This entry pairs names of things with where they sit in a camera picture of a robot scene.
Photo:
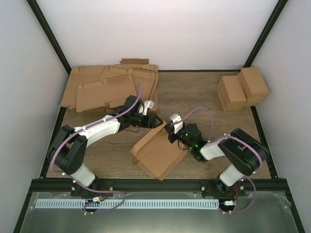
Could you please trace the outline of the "cardboard box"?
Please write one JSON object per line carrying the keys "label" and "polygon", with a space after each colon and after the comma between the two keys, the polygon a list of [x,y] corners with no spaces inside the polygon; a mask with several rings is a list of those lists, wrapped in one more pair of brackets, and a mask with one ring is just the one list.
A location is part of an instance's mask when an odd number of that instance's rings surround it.
{"label": "cardboard box", "polygon": [[164,126],[151,129],[130,150],[133,163],[152,179],[164,180],[188,154],[178,143],[170,143]]}
{"label": "cardboard box", "polygon": [[242,68],[238,75],[245,97],[245,107],[255,106],[269,94],[268,87],[258,67]]}
{"label": "cardboard box", "polygon": [[241,110],[246,103],[246,96],[237,75],[223,76],[218,83],[217,92],[225,112]]}

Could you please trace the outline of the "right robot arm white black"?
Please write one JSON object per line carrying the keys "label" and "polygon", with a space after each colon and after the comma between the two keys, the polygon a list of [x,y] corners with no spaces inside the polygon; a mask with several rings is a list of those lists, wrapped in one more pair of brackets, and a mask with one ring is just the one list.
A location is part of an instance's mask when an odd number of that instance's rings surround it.
{"label": "right robot arm white black", "polygon": [[269,150],[240,128],[212,142],[206,141],[194,123],[175,126],[169,122],[164,126],[170,143],[177,141],[186,146],[198,162],[207,162],[226,157],[230,165],[215,179],[215,189],[223,196],[228,195],[235,183],[252,175],[262,167],[270,156]]}

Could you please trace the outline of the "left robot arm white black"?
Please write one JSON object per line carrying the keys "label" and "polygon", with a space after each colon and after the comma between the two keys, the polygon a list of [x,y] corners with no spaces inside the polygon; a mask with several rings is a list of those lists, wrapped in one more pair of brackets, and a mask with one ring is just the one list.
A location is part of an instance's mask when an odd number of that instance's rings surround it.
{"label": "left robot arm white black", "polygon": [[147,112],[152,108],[151,100],[143,102],[130,95],[123,105],[93,123],[75,128],[63,126],[48,149],[50,165],[56,165],[61,172],[71,176],[88,196],[96,195],[99,192],[99,178],[84,164],[87,147],[129,126],[157,128],[163,120]]}

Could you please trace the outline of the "stack of flat cardboard blanks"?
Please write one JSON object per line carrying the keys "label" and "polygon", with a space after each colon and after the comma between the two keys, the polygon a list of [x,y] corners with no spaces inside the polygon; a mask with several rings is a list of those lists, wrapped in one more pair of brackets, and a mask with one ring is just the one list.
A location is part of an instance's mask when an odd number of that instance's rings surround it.
{"label": "stack of flat cardboard blanks", "polygon": [[61,106],[77,113],[114,109],[130,96],[157,102],[158,66],[148,59],[123,58],[119,64],[72,68]]}

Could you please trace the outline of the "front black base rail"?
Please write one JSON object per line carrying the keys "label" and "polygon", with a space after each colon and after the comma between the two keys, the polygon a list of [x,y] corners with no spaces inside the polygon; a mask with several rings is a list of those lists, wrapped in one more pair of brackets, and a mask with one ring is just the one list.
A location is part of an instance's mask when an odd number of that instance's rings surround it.
{"label": "front black base rail", "polygon": [[[289,190],[286,179],[253,179],[258,191]],[[210,196],[222,195],[230,191],[224,185],[216,184],[214,179],[167,179],[163,181],[152,179],[99,179],[97,190],[130,192],[201,192]],[[70,192],[75,197],[91,197],[90,192],[74,184],[69,178],[34,179],[31,182],[31,192]]]}

